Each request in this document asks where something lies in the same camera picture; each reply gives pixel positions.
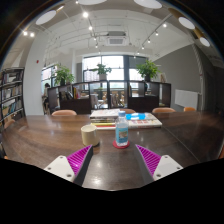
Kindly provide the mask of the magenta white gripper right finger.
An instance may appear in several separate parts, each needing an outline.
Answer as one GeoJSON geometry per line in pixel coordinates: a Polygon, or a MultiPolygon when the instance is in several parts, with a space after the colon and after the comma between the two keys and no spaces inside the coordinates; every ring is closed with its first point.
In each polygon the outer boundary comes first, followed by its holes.
{"type": "Polygon", "coordinates": [[[135,156],[145,185],[182,169],[169,155],[160,156],[140,145],[136,145],[135,156]]]}

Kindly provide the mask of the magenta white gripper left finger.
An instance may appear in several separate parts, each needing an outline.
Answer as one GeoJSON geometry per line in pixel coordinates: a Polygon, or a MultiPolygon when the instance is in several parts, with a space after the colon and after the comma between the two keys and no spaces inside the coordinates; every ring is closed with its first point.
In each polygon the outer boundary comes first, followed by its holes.
{"type": "Polygon", "coordinates": [[[44,170],[81,186],[93,156],[93,146],[88,145],[69,156],[58,156],[44,170]]]}

